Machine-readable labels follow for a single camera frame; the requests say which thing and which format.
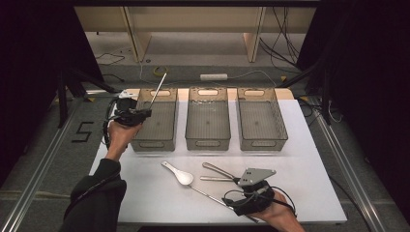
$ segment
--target translucent plastic container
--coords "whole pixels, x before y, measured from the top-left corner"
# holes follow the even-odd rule
[[[141,89],[137,109],[148,108],[155,89]],[[152,104],[152,115],[132,140],[134,150],[142,152],[174,151],[178,116],[178,89],[161,89]]]
[[[238,123],[242,151],[280,151],[286,127],[274,88],[238,88]]]
[[[185,137],[188,150],[229,149],[231,134],[226,88],[190,88]]]

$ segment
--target white tabletop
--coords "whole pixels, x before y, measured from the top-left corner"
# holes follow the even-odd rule
[[[271,186],[285,190],[296,205],[298,221],[341,223],[346,221],[325,167],[311,137],[298,102],[279,100],[279,107],[289,136],[280,152],[243,152],[240,150],[235,101],[229,101],[231,140],[225,152],[188,151],[185,139],[188,102],[181,101],[174,152],[140,153],[132,146],[121,157],[121,176],[128,188],[119,221],[141,224],[254,224],[189,187],[182,186],[171,171],[161,165],[166,160],[176,168],[191,173],[192,186],[221,199],[233,182],[206,182],[200,176],[222,177],[202,167],[210,162],[241,177],[247,167],[276,170],[268,178]],[[101,144],[90,173],[94,173],[106,154]]]

